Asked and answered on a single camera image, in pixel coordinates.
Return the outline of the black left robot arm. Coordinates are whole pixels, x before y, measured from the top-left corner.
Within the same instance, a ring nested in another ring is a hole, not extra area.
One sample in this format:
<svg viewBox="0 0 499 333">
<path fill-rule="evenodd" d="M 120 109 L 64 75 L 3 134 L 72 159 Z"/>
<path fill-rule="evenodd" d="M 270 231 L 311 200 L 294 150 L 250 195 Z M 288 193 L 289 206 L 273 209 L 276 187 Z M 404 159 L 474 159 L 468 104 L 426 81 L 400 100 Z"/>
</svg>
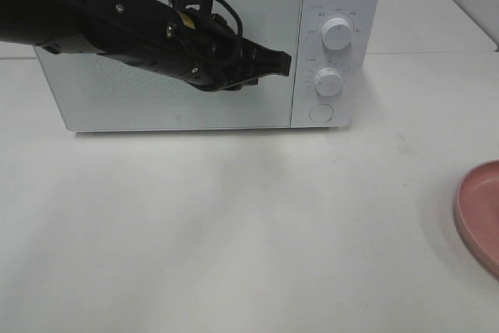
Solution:
<svg viewBox="0 0 499 333">
<path fill-rule="evenodd" d="M 54 55 L 95 54 L 182 80 L 197 90 L 239 90 L 287 76 L 291 56 L 230 27 L 220 0 L 1 0 L 1 39 Z"/>
</svg>

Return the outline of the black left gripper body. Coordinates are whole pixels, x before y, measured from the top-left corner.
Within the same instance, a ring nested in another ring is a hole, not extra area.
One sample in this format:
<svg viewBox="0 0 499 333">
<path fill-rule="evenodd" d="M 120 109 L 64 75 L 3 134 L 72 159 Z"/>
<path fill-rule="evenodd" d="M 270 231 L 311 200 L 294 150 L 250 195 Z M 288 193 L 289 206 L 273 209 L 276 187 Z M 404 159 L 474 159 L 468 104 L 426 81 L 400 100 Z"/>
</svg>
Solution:
<svg viewBox="0 0 499 333">
<path fill-rule="evenodd" d="M 225 0 L 169 0 L 187 27 L 186 51 L 194 61 L 186 80 L 197 90 L 241 90 L 242 21 Z"/>
</svg>

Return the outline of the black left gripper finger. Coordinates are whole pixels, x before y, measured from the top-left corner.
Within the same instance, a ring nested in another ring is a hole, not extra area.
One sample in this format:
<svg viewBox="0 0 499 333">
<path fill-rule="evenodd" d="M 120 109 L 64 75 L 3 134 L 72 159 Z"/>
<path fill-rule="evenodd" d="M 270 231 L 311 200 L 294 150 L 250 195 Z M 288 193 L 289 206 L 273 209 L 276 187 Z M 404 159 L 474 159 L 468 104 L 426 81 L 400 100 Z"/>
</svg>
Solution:
<svg viewBox="0 0 499 333">
<path fill-rule="evenodd" d="M 242 40 L 242 72 L 244 85 L 256 85 L 266 76 L 289 76 L 292 56 L 283 51 L 265 48 L 247 39 Z"/>
</svg>

